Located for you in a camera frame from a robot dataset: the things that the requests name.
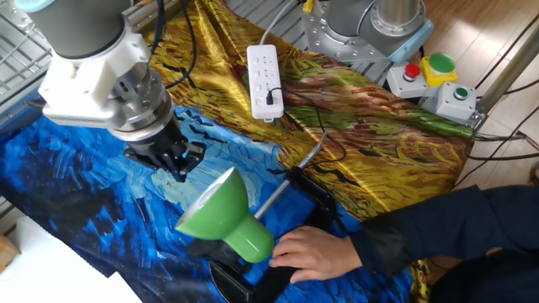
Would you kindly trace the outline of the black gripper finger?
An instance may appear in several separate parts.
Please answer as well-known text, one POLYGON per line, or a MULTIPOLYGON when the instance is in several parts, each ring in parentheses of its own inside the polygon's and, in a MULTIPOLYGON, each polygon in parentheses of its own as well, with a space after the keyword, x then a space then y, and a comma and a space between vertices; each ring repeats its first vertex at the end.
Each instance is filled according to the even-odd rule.
POLYGON ((124 152, 123 155, 132 161, 135 161, 141 165, 149 167, 154 170, 162 169, 166 173, 169 173, 175 180, 178 180, 177 173, 165 162, 157 160, 155 157, 144 156, 136 154, 134 152, 124 152))
POLYGON ((204 159, 205 144, 201 142, 180 142, 173 146, 173 177, 183 183, 187 174, 204 159))

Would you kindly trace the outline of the person's right hand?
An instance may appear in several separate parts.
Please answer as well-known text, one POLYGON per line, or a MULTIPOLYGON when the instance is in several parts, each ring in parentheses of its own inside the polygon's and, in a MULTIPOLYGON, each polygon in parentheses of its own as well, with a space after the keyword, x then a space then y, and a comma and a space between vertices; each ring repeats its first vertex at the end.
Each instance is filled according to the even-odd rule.
POLYGON ((349 237, 339 238, 311 226, 302 226, 280 238, 269 265, 295 268, 290 279, 294 284, 338 278, 360 268, 362 262, 349 237))

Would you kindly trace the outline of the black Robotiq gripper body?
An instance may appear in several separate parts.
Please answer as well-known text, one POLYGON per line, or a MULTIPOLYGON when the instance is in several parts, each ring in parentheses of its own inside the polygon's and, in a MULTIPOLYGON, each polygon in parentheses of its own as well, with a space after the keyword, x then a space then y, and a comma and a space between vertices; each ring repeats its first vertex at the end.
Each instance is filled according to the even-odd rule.
POLYGON ((177 117, 173 114, 169 122, 154 136, 142 141, 128 142, 124 152, 155 157, 168 165, 173 165, 173 146, 180 142, 188 142, 182 135, 177 117))

